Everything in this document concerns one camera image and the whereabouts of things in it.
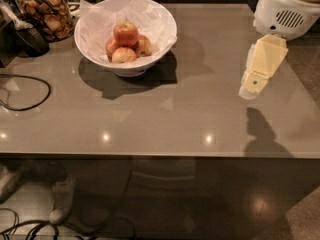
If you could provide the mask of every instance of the speaker grille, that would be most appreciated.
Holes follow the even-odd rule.
[[[276,18],[278,24],[288,28],[296,28],[303,23],[303,15],[290,10],[278,12]]]

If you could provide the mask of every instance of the countertop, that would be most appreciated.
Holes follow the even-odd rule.
[[[73,37],[0,69],[40,77],[53,88],[30,111],[0,108],[0,153],[320,157],[320,111],[290,60],[257,99],[238,96],[248,50],[259,38],[247,5],[166,7],[178,41],[140,77],[122,78],[91,63]],[[0,97],[21,106],[46,92],[17,79],[0,84]]]

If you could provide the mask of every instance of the white paper liner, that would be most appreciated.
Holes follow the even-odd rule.
[[[151,0],[115,0],[114,6],[103,2],[92,5],[81,0],[80,14],[80,34],[76,37],[80,40],[77,45],[89,59],[106,67],[129,69],[150,64],[160,59],[163,52],[177,41],[172,15],[162,5]],[[139,33],[150,39],[152,55],[138,58],[134,62],[111,63],[105,52],[105,43],[112,36],[116,23],[125,19],[134,23]]]

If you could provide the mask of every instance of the glass jar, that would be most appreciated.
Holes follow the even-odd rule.
[[[21,12],[39,21],[48,42],[59,41],[73,34],[74,24],[67,0],[16,0]]]

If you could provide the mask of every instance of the red apple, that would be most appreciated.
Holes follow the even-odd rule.
[[[148,37],[142,34],[138,35],[138,42],[134,49],[138,58],[150,56],[152,54],[151,42]]]
[[[114,37],[110,37],[106,44],[105,44],[105,50],[106,50],[106,54],[108,55],[108,57],[112,57],[112,54],[115,52],[115,50],[117,50],[119,48],[119,44],[116,42],[116,40],[114,39]]]
[[[130,21],[122,21],[113,28],[113,36],[119,46],[133,46],[138,41],[138,29]]]
[[[112,54],[112,63],[125,63],[132,62],[137,59],[137,55],[134,50],[129,47],[119,47]]]

